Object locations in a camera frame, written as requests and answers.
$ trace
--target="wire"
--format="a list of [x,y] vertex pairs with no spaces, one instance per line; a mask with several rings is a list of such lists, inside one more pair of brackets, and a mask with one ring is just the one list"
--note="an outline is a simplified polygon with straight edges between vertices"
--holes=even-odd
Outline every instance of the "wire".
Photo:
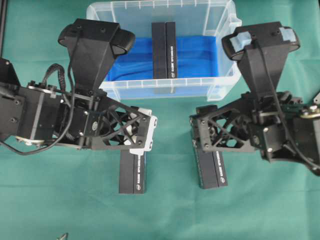
[[263,62],[263,65],[264,65],[264,68],[265,68],[265,71],[266,71],[266,74],[267,74],[267,77],[268,77],[268,81],[269,81],[269,84],[270,84],[270,88],[271,88],[271,91],[272,91],[272,95],[273,95],[273,98],[274,98],[275,107],[276,107],[276,110],[277,110],[277,112],[279,114],[280,120],[282,122],[285,134],[286,134],[289,142],[291,143],[291,145],[293,146],[295,152],[299,155],[299,157],[302,160],[304,160],[306,163],[310,164],[313,168],[320,170],[320,165],[317,165],[314,162],[312,162],[311,160],[309,160],[309,158],[307,158],[299,150],[299,148],[296,145],[296,142],[294,141],[293,137],[291,136],[291,133],[289,131],[288,124],[287,124],[287,121],[286,121],[286,118],[285,118],[285,114],[281,109],[280,102],[279,102],[279,99],[278,99],[278,95],[277,95],[274,83],[272,82],[272,79],[271,79],[271,76],[270,76],[270,72],[269,72],[269,68],[267,66],[267,61],[266,61],[266,58],[265,58],[265,54],[264,54],[259,42],[256,40],[255,43],[257,44],[257,46],[259,48],[259,51],[260,51],[260,54],[261,54],[261,57],[262,57],[262,62]]
[[60,64],[57,64],[57,63],[52,64],[48,68],[48,70],[46,71],[46,73],[45,73],[45,75],[44,75],[44,77],[42,79],[42,84],[47,86],[48,78],[55,71],[58,72],[58,81],[59,81],[60,89],[61,89],[61,91],[65,91],[66,90],[65,69],[64,69],[63,66],[61,66]]
[[46,150],[52,148],[62,138],[64,138],[64,136],[68,132],[68,130],[69,130],[70,126],[71,126],[73,117],[74,117],[74,109],[75,109],[75,86],[74,86],[74,82],[73,82],[73,79],[72,79],[72,76],[71,76],[71,67],[72,67],[72,63],[73,63],[73,60],[74,60],[74,55],[75,55],[75,52],[76,52],[76,49],[77,49],[77,46],[78,46],[80,33],[81,33],[81,31],[77,32],[75,45],[74,45],[74,48],[73,48],[71,56],[70,56],[70,62],[69,62],[69,65],[68,65],[68,70],[67,70],[68,80],[70,82],[70,87],[71,87],[71,106],[70,106],[70,111],[69,111],[68,122],[67,122],[63,132],[50,145],[48,145],[46,147],[43,147],[43,148],[40,148],[40,149],[37,149],[37,150],[27,151],[27,152],[19,151],[19,150],[15,149],[14,147],[10,146],[9,144],[5,143],[4,141],[0,140],[0,144],[3,145],[4,147],[6,147],[7,149],[9,149],[10,151],[12,151],[12,152],[14,152],[16,154],[19,154],[19,155],[23,155],[23,156],[37,154],[37,153],[40,153],[40,152],[43,152],[43,151],[46,151]]

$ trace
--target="screw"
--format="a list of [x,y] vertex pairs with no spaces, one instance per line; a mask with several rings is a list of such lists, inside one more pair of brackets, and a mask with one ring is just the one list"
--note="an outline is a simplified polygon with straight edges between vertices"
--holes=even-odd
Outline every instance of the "screw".
[[10,118],[10,122],[13,123],[13,124],[16,124],[18,122],[18,120],[14,117],[11,117]]

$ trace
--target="metal bracket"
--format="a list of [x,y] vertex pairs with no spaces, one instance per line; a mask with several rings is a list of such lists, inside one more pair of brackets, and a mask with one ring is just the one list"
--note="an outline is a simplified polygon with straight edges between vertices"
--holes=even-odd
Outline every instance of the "metal bracket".
[[320,92],[314,97],[313,103],[317,105],[320,104]]

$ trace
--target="black rectangular box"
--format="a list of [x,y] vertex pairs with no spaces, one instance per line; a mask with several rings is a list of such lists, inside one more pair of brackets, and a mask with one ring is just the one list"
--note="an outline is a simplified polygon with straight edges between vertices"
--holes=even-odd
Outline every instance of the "black rectangular box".
[[199,148],[194,150],[201,188],[212,189],[227,186],[225,163],[221,152],[204,152]]
[[146,153],[138,158],[129,150],[120,152],[119,193],[144,194],[146,191]]
[[[152,62],[153,79],[176,79],[178,77],[177,40],[175,22],[153,22]],[[156,94],[173,94],[174,87],[161,87]]]
[[153,79],[166,79],[168,77],[166,23],[153,22],[151,31]]

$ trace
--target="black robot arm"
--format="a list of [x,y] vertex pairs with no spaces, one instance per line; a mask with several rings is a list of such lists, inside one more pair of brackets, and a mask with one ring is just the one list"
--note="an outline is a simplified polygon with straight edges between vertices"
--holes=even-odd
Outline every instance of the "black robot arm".
[[[0,59],[0,144],[20,155],[54,145],[130,150],[139,156],[150,151],[157,125],[152,111],[126,106],[99,89],[117,57],[131,49],[135,35],[118,23],[77,19],[61,32],[58,42],[70,56],[70,92],[66,92],[64,69],[58,64],[48,69],[42,82],[22,87],[13,65]],[[54,71],[58,71],[60,89],[47,85]],[[9,136],[38,149],[21,152],[5,143]]]
[[273,161],[304,164],[320,176],[320,109],[290,92],[276,92],[288,53],[300,47],[280,22],[237,27],[222,38],[229,59],[250,92],[221,108],[197,108],[190,116],[197,151],[254,152]]

